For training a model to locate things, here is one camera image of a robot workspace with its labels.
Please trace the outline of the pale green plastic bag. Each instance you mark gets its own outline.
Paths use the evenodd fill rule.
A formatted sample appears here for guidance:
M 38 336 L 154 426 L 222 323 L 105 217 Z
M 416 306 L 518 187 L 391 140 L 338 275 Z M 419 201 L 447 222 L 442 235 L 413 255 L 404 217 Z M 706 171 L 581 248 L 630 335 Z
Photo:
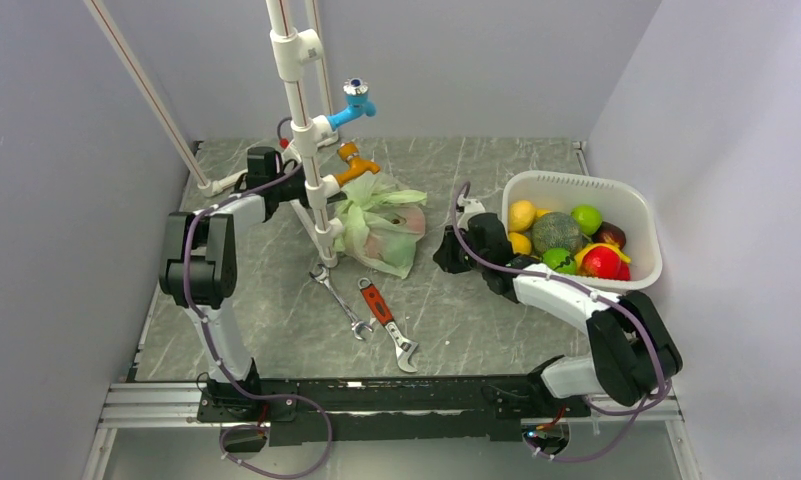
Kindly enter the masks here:
M 406 278 L 426 233 L 423 207 L 428 195 L 387 173 L 366 173 L 342 192 L 346 198 L 336 204 L 335 213 L 344 230 L 333 241 L 334 251 L 368 268 Z

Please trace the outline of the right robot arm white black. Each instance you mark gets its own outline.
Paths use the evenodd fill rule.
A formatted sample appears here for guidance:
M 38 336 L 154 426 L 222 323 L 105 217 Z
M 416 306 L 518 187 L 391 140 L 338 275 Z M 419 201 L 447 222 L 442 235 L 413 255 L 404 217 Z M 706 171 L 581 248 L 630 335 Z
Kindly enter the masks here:
M 588 354 L 551 358 L 530 373 L 527 401 L 540 415 L 554 413 L 565 399 L 589 395 L 631 407 L 666 392 L 683 368 L 649 296 L 592 288 L 515 253 L 493 213 L 472 216 L 464 228 L 447 226 L 433 260 L 450 274 L 477 271 L 493 293 L 547 312 L 586 336 Z

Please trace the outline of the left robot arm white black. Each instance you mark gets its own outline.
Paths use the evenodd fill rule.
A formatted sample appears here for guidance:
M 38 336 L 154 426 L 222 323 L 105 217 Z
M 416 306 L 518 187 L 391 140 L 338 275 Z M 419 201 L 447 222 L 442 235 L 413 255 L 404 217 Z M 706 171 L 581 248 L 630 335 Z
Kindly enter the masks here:
M 168 215 L 159 287 L 190 318 L 216 382 L 233 383 L 224 407 L 240 420 L 255 417 L 262 390 L 246 382 L 255 362 L 237 326 L 232 296 L 238 280 L 237 236 L 267 222 L 279 206 L 305 198 L 303 167 L 270 147 L 248 151 L 248 171 L 236 189 L 196 211 Z

